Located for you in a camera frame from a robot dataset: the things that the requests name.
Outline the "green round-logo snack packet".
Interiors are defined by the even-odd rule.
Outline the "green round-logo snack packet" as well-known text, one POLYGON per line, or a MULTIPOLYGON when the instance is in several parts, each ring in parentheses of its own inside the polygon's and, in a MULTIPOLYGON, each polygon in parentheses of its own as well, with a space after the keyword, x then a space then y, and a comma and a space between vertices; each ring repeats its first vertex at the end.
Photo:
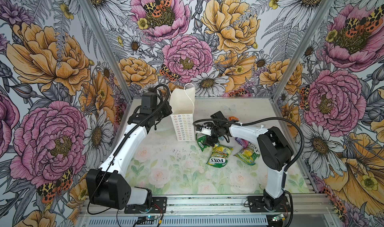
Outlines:
POLYGON ((208 135, 204 135, 202 133, 196 134, 196 141, 201 151, 204 151, 207 148, 211 148, 211 145, 208 143, 208 137, 208 135))

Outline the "green yellow Fox's candy packet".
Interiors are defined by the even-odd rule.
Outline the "green yellow Fox's candy packet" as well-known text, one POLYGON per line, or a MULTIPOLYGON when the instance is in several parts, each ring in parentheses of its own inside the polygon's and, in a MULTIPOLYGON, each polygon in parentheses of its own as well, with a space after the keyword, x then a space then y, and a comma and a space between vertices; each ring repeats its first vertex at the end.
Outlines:
POLYGON ((232 153, 233 148, 217 145, 213 148, 212 154, 207 161, 207 165, 222 168, 228 163, 228 157, 232 153))

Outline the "white paper bag with dots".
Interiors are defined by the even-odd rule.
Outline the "white paper bag with dots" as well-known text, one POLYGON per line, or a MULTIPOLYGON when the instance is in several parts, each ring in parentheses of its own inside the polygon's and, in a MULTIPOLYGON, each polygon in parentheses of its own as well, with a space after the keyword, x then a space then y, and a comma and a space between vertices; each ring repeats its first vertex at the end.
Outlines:
POLYGON ((187 83, 183 89, 175 89, 171 94, 171 121, 178 141, 195 141, 193 126, 196 89, 193 83, 187 83))

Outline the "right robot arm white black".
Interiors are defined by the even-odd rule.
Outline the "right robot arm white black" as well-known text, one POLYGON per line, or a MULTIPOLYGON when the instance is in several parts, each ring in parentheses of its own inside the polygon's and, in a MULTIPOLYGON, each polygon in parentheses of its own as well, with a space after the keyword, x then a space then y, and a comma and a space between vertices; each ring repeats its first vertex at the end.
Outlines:
POLYGON ((208 136, 208 144, 213 146, 220 137, 234 137, 244 139, 255 145, 268 167, 267 185, 263 192, 263 207, 268 211, 275 211, 285 197, 285 183, 287 170, 294 163, 293 148, 287 141, 282 131, 276 127, 265 128, 267 121, 285 121, 294 125, 290 120, 281 117, 268 117, 250 123, 239 120, 229 120, 222 112, 217 112, 210 119, 201 119, 193 122, 197 133, 208 136))

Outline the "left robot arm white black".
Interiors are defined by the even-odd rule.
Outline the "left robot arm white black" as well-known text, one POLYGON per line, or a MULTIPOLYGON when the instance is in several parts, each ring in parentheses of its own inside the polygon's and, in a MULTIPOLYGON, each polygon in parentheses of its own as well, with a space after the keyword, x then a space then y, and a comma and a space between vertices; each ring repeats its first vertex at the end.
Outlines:
POLYGON ((132 207, 143 212, 152 207, 151 190, 130 186, 126 174, 133 156, 149 131, 172 114, 169 97, 169 93, 164 98, 155 92, 143 94, 141 105, 129 117, 124 135, 113 153, 100 167, 87 173, 86 183, 91 204, 116 210, 132 207))

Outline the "orange snack packet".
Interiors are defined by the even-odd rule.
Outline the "orange snack packet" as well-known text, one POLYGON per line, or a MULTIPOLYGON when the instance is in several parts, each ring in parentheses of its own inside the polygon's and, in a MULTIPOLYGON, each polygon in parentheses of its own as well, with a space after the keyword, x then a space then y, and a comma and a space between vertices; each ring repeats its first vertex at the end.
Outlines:
POLYGON ((237 117, 234 117, 234 116, 229 117, 228 120, 233 121, 233 122, 239 122, 239 119, 237 117))

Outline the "purple snack packet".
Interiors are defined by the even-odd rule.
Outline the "purple snack packet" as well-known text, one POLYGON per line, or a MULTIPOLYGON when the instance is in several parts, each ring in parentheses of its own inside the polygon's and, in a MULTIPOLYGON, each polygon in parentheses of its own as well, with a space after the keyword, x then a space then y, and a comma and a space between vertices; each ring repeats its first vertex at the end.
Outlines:
POLYGON ((244 139, 242 139, 242 138, 238 138, 238 137, 236 137, 235 140, 236 140, 236 142, 237 142, 239 145, 241 145, 243 148, 247 148, 248 145, 249 145, 249 141, 244 140, 244 139))

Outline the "right green circuit board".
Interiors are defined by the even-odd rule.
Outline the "right green circuit board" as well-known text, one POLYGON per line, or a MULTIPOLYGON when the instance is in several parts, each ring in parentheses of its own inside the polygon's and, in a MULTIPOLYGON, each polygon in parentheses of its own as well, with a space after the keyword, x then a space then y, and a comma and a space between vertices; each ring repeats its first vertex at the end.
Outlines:
POLYGON ((279 214, 279 215, 276 215, 274 216, 271 221, 272 222, 279 222, 279 221, 284 221, 286 219, 285 215, 284 214, 279 214))

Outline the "green circuit board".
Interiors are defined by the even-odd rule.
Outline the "green circuit board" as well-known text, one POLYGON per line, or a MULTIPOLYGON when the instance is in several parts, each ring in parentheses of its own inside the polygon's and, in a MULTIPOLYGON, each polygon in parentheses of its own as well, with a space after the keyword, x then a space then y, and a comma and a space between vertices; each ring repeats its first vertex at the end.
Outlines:
POLYGON ((156 216, 138 217, 135 224, 136 225, 153 225, 153 224, 157 223, 158 220, 159 220, 159 218, 156 216))
POLYGON ((279 221, 284 221, 286 219, 285 215, 284 214, 279 214, 279 215, 276 215, 274 216, 271 221, 272 222, 279 222, 279 221))

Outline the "left green circuit board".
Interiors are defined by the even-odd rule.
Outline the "left green circuit board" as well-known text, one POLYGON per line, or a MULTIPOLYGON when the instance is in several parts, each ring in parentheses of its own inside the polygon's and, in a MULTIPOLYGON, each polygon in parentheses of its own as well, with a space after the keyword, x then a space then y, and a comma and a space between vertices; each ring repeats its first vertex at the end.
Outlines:
POLYGON ((156 216, 138 217, 135 224, 136 225, 153 225, 153 224, 157 223, 158 220, 159 220, 159 218, 156 216))

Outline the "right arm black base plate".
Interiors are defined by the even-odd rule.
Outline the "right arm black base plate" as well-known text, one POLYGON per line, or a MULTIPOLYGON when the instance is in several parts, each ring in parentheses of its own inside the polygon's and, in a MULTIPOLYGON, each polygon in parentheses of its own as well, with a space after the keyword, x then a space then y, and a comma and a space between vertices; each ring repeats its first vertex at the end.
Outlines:
POLYGON ((289 199, 286 196, 277 199, 265 198, 264 196, 248 196, 243 205, 249 208, 251 213, 288 213, 291 210, 289 199))

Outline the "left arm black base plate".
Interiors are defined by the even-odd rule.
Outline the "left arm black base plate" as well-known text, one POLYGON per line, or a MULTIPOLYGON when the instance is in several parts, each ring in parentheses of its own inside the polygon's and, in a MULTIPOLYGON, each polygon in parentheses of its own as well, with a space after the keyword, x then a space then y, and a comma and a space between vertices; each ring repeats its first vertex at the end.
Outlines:
POLYGON ((167 209, 167 197, 155 196, 143 205, 128 205, 124 209, 125 214, 165 214, 167 209))

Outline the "aluminium mounting rail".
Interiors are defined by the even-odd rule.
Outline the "aluminium mounting rail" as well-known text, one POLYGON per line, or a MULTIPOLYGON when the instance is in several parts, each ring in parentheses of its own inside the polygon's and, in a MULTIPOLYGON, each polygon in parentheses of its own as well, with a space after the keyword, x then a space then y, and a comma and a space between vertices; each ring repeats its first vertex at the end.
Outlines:
MULTIPOLYGON (((331 201, 324 194, 292 194, 294 215, 335 216, 331 201)), ((263 207, 251 211, 247 194, 239 195, 169 195, 165 216, 277 215, 290 213, 290 201, 274 212, 263 207)))

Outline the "left aluminium corner post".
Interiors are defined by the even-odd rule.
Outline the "left aluminium corner post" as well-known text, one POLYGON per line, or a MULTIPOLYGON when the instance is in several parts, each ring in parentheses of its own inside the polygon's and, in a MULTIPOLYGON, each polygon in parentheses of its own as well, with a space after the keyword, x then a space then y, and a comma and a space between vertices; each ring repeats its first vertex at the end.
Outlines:
POLYGON ((130 93, 129 87, 122 75, 122 72, 118 66, 118 62, 115 58, 115 55, 110 47, 110 44, 108 42, 108 39, 105 35, 105 32, 103 30, 103 27, 99 21, 99 16, 97 15, 97 12, 94 10, 90 0, 78 0, 80 3, 80 7, 82 8, 90 27, 92 28, 96 38, 99 41, 99 44, 102 48, 103 53, 106 56, 106 59, 108 63, 111 66, 112 71, 115 74, 115 77, 121 87, 121 90, 126 98, 126 100, 131 103, 133 100, 133 97, 130 93))

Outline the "aluminium corner post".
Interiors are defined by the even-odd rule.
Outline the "aluminium corner post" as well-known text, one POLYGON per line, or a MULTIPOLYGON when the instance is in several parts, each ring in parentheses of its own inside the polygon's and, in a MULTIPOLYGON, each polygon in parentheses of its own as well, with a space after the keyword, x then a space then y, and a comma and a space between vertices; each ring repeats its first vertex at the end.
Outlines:
POLYGON ((118 62, 115 58, 115 55, 110 47, 110 44, 108 42, 108 39, 105 35, 105 32, 103 30, 103 27, 99 21, 99 16, 97 15, 97 12, 94 10, 90 0, 78 0, 80 3, 80 7, 82 8, 90 27, 92 28, 96 38, 99 41, 99 44, 102 48, 103 53, 106 56, 106 59, 108 63, 111 66, 112 71, 115 74, 115 77, 121 87, 121 90, 126 98, 126 100, 131 103, 133 100, 133 97, 130 93, 129 87, 122 75, 122 72, 118 66, 118 62))
POLYGON ((292 74, 296 70, 296 67, 299 64, 303 53, 305 52, 306 48, 310 44, 313 35, 316 34, 322 21, 325 19, 325 17, 329 13, 329 10, 331 9, 334 1, 335 0, 322 0, 322 2, 320 3, 318 10, 315 12, 313 20, 309 22, 308 28, 304 33, 303 38, 299 42, 298 48, 296 49, 285 73, 282 76, 282 79, 279 81, 275 89, 275 92, 272 96, 272 100, 274 102, 277 102, 278 96, 281 94, 281 92, 285 89, 286 85, 288 84, 288 81, 290 80, 292 74))

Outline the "right aluminium corner post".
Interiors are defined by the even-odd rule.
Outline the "right aluminium corner post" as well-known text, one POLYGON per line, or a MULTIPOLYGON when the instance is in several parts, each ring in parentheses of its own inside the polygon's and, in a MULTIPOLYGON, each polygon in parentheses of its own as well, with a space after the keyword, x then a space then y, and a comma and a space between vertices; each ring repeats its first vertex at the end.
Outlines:
POLYGON ((334 1, 335 0, 322 0, 322 2, 320 3, 318 10, 315 12, 313 20, 309 22, 308 28, 304 33, 303 38, 299 42, 298 48, 296 49, 285 73, 282 76, 282 79, 279 81, 275 89, 275 92, 272 96, 272 100, 274 102, 277 102, 278 96, 281 94, 281 92, 285 89, 286 85, 288 84, 288 81, 290 80, 292 74, 296 70, 296 67, 299 64, 303 53, 305 52, 306 48, 310 44, 313 35, 316 34, 322 21, 325 19, 325 17, 329 13, 329 10, 331 9, 334 1))

